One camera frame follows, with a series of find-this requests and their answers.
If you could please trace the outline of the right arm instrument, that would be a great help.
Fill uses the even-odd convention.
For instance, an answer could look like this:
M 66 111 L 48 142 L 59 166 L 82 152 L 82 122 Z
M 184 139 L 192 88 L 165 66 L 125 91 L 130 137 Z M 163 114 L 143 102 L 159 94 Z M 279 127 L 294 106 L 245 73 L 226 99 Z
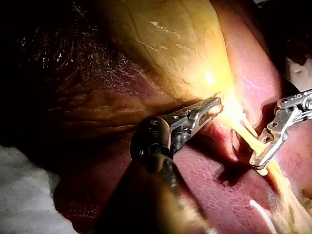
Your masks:
M 280 99 L 274 109 L 275 118 L 267 125 L 273 141 L 286 139 L 289 127 L 312 119 L 312 90 Z

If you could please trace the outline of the right arm instrument jaw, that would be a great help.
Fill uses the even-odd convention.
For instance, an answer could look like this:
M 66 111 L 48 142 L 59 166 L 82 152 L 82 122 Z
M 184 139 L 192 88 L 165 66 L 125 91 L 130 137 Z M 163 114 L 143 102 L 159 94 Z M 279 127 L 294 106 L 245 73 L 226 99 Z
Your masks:
M 250 157 L 250 165 L 263 165 L 261 162 L 265 156 L 265 150 L 269 146 L 271 141 L 271 134 L 267 129 L 263 129 L 262 133 L 256 139 L 255 137 L 249 141 L 249 146 L 253 150 L 253 154 Z
M 272 135 L 269 132 L 263 132 L 259 136 L 259 140 L 266 145 L 261 154 L 254 152 L 254 168 L 263 169 L 269 161 L 276 155 L 281 146 L 288 139 L 288 133 Z

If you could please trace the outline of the left arm instrument jaw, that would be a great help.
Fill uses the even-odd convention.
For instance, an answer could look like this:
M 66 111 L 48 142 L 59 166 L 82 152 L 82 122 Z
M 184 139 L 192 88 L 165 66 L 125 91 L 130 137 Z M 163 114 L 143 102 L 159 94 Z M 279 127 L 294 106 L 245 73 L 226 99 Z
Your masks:
M 222 112 L 221 99 L 210 97 L 190 106 L 188 117 L 202 117 L 218 115 Z
M 195 112 L 195 129 L 200 130 L 223 110 L 222 106 L 197 108 Z

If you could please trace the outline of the left arm instrument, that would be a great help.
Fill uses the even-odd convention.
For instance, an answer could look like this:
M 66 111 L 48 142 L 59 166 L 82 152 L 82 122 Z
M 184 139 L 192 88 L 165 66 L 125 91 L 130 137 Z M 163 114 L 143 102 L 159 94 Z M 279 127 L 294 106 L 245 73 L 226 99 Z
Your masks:
M 198 111 L 179 110 L 162 116 L 142 120 L 132 135 L 132 160 L 152 154 L 173 158 L 198 130 Z

